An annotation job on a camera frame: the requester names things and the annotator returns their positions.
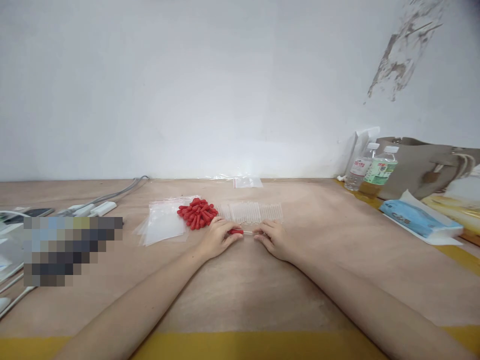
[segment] wooden table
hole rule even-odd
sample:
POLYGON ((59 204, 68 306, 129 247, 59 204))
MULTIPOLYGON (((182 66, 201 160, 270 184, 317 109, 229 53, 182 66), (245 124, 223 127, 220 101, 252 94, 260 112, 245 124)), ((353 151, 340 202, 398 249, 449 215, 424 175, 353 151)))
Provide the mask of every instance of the wooden table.
MULTIPOLYGON (((130 182, 0 183, 0 205, 60 210, 130 182)), ((201 195, 214 204, 281 203, 285 228, 318 261, 328 257, 368 278, 480 355, 475 266, 469 269, 412 236, 331 179, 263 184, 234 189, 227 180, 149 180, 118 199, 108 215, 124 218, 123 240, 99 253, 97 263, 83 266, 73 286, 37 288, 22 300, 0 321, 2 354, 50 359, 111 302, 197 243, 204 230, 191 232, 186 242, 148 247, 139 246, 132 231, 148 216, 150 201, 201 195)), ((7 296, 20 291, 14 286, 7 296)), ((315 284, 246 236, 195 274, 134 358, 293 357, 385 358, 315 284)))

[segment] green label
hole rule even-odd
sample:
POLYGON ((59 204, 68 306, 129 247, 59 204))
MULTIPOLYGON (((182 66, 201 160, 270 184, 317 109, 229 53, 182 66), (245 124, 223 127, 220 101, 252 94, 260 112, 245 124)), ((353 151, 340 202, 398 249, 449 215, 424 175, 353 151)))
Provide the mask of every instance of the green label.
POLYGON ((385 162, 384 160, 373 159, 364 180, 370 184, 385 185, 397 164, 398 162, 385 162))

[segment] bottle cap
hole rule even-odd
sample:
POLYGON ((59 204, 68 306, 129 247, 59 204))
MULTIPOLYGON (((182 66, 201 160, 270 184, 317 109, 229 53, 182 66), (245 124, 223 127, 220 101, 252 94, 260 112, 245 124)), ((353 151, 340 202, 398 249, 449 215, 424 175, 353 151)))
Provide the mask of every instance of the bottle cap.
POLYGON ((385 146, 385 149, 383 151, 385 151, 386 153, 393 153, 394 154, 398 150, 399 150, 398 146, 385 146))
POLYGON ((370 142, 370 143, 366 146, 366 148, 367 148, 367 149, 378 149, 379 146, 380 146, 380 144, 377 144, 376 142, 370 142))

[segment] bottle label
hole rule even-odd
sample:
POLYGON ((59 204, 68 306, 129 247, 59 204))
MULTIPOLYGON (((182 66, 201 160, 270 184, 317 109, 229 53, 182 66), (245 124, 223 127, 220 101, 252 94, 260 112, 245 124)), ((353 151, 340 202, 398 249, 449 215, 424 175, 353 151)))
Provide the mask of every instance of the bottle label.
POLYGON ((359 158, 351 166, 350 172, 354 175, 365 176, 371 164, 371 161, 362 160, 361 158, 359 158))
POLYGON ((365 175, 365 181, 375 185, 385 185, 398 162, 385 162, 373 159, 370 168, 365 175))

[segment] plastic bottle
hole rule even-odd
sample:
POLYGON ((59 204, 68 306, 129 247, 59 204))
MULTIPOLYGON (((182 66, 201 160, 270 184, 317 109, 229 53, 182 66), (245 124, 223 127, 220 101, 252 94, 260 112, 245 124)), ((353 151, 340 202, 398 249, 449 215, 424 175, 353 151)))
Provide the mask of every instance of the plastic bottle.
POLYGON ((383 152, 373 158, 371 166, 358 189, 359 192, 370 199, 377 197, 398 164, 395 159, 395 153, 398 150, 398 146, 385 146, 383 152))
POLYGON ((351 166, 350 173, 345 179, 345 189, 351 191, 357 191, 359 189, 367 170, 372 164, 375 150, 378 149, 379 146, 380 144, 377 144, 376 142, 371 142, 366 146, 366 149, 351 166))

